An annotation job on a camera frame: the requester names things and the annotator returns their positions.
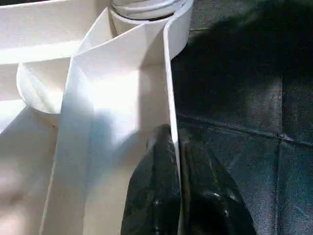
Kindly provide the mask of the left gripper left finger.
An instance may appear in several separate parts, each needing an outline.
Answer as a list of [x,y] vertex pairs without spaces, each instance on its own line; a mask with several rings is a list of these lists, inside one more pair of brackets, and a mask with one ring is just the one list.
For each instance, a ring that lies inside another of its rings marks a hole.
[[149,136],[129,180],[121,234],[176,235],[180,205],[175,147],[170,126],[162,124]]

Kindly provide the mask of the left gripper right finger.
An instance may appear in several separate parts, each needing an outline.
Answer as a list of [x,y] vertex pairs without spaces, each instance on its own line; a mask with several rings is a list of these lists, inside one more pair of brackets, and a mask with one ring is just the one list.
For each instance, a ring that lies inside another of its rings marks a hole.
[[187,235],[254,235],[238,187],[202,143],[180,141],[184,232]]

